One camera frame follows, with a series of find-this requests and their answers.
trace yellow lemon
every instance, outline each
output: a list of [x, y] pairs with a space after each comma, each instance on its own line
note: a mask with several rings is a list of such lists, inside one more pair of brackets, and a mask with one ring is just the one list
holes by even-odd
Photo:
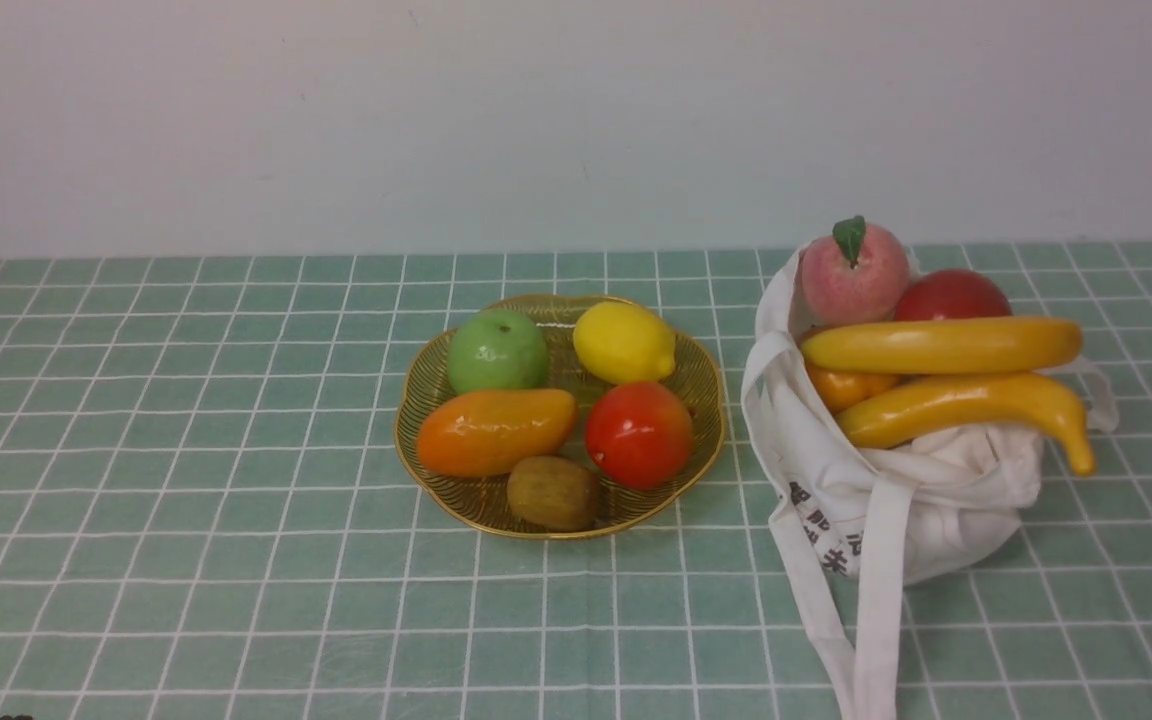
[[612, 384], [659, 381], [673, 373], [673, 328], [642, 305], [604, 301], [576, 320], [581, 364]]

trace fruit plate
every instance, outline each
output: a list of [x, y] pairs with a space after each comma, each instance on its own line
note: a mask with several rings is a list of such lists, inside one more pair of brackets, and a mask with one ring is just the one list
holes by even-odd
[[[579, 407], [579, 420], [563, 447], [562, 455], [594, 470], [585, 453], [584, 427], [590, 407], [612, 388], [611, 384], [591, 376], [582, 367], [573, 348], [573, 327], [590, 306], [607, 300], [634, 302], [602, 295], [564, 297], [559, 295], [521, 295], [508, 297], [488, 306], [507, 306], [529, 316], [545, 334], [550, 348], [550, 378], [547, 385], [570, 392]], [[599, 475], [602, 492], [593, 525], [576, 532], [554, 532], [518, 520], [506, 500], [508, 475], [492, 478], [449, 478], [430, 473], [416, 457], [416, 437], [420, 424], [437, 407], [454, 396], [447, 379], [447, 354], [454, 329], [439, 334], [420, 348], [407, 370], [403, 397], [394, 420], [394, 445], [403, 467], [423, 488], [453, 518], [497, 536], [526, 539], [579, 539], [608, 536], [652, 518], [687, 492], [718, 460], [726, 441], [723, 419], [723, 378], [705, 347], [694, 338], [675, 331], [676, 369], [660, 381], [692, 411], [696, 445], [684, 469], [652, 491], [639, 492], [620, 486], [604, 473]]]

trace table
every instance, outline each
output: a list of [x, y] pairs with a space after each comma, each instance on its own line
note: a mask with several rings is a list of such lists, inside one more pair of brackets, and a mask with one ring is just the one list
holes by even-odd
[[[732, 393], [787, 255], [0, 263], [0, 715], [836, 717], [738, 414], [698, 486], [598, 541], [477, 533], [393, 450], [422, 343], [517, 293], [657, 306]], [[902, 717], [1152, 719], [1152, 243], [918, 256], [1082, 323], [1123, 423], [1096, 478], [1049, 448], [1024, 529], [909, 589]]]

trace brown kiwi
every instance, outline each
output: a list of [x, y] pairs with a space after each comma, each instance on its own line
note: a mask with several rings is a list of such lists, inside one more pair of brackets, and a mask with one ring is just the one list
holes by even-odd
[[513, 468], [506, 495], [518, 518], [556, 532], [575, 532], [594, 523], [598, 475], [566, 457], [529, 457]]

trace red tomato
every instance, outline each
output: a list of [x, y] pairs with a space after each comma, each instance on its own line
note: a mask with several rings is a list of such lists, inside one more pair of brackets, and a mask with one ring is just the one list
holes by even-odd
[[599, 397], [585, 424], [585, 452], [607, 477], [653, 488], [691, 456], [691, 414], [659, 382], [627, 382]]
[[946, 320], [1000, 318], [1011, 314], [1011, 302], [991, 279], [973, 270], [937, 270], [905, 288], [892, 319]]

